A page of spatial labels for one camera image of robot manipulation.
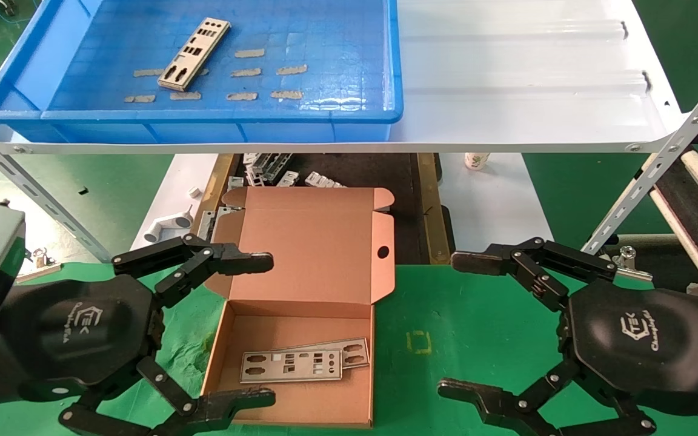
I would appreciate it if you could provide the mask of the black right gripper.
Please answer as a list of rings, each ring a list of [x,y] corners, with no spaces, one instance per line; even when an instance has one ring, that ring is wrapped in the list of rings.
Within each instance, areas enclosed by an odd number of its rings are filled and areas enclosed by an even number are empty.
[[[492,243],[483,252],[455,251],[460,273],[510,276],[552,312],[563,312],[567,356],[520,395],[496,386],[443,378],[438,394],[471,403],[484,424],[518,435],[652,435],[656,422],[637,406],[698,416],[698,296],[668,289],[624,289],[610,260],[533,237]],[[570,290],[554,271],[585,285]],[[557,428],[540,409],[574,379],[617,417]]]

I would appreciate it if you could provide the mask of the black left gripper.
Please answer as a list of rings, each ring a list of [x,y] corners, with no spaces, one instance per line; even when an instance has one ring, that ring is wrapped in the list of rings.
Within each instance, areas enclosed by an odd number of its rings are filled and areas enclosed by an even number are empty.
[[[100,282],[61,280],[12,290],[0,311],[0,339],[14,363],[16,399],[50,402],[80,395],[58,422],[79,435],[195,435],[230,427],[244,409],[269,408],[268,388],[211,392],[194,399],[153,356],[171,308],[213,275],[269,271],[268,252],[241,252],[195,234],[173,237],[113,258],[117,275]],[[172,269],[155,289],[138,280]],[[173,408],[153,428],[100,414],[104,400],[144,379]]]

